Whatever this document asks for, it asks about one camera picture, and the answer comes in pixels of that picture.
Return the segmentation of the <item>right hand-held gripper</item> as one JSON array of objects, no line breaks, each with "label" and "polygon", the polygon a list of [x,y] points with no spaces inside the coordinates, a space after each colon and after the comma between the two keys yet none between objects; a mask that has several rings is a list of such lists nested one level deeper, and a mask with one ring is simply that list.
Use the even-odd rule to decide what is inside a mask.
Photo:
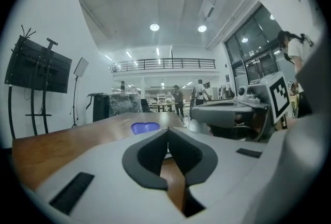
[{"label": "right hand-held gripper", "polygon": [[194,106],[193,120],[220,128],[244,129],[247,140],[270,137],[279,123],[287,128],[286,115],[290,98],[282,72],[269,74],[248,86],[239,88],[235,102]]}]

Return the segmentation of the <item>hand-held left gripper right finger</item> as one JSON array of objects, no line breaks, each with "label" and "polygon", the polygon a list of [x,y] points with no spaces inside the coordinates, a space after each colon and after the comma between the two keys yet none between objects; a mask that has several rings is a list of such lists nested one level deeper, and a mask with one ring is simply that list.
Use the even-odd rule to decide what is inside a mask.
[{"label": "hand-held left gripper right finger", "polygon": [[284,140],[284,130],[263,144],[169,127],[169,150],[199,210],[184,222],[255,223]]}]

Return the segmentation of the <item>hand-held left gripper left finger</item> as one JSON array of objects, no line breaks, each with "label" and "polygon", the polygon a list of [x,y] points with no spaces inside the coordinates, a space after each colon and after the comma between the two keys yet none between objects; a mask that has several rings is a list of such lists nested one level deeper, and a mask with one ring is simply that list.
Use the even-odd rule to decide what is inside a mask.
[{"label": "hand-held left gripper left finger", "polygon": [[169,130],[94,146],[36,190],[64,223],[182,223],[160,176]]}]

